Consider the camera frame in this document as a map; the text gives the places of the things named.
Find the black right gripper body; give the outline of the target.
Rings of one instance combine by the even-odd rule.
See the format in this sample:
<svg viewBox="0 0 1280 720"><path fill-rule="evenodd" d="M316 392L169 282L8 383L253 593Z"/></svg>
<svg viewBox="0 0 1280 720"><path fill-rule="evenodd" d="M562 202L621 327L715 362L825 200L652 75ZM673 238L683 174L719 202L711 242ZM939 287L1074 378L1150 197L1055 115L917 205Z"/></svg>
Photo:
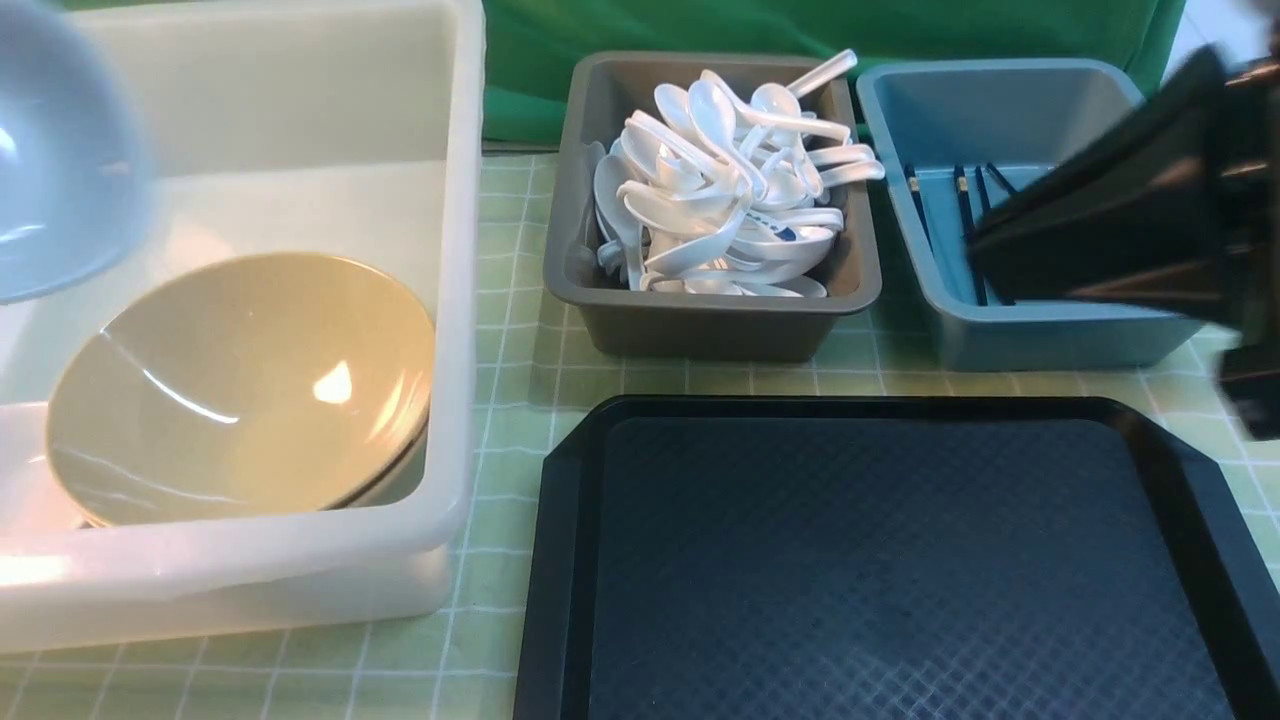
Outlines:
<svg viewBox="0 0 1280 720"><path fill-rule="evenodd" d="M1194 51L1144 104L987 214L966 259L1016 301L1176 313L1240 338L1219 386L1279 433L1277 55Z"/></svg>

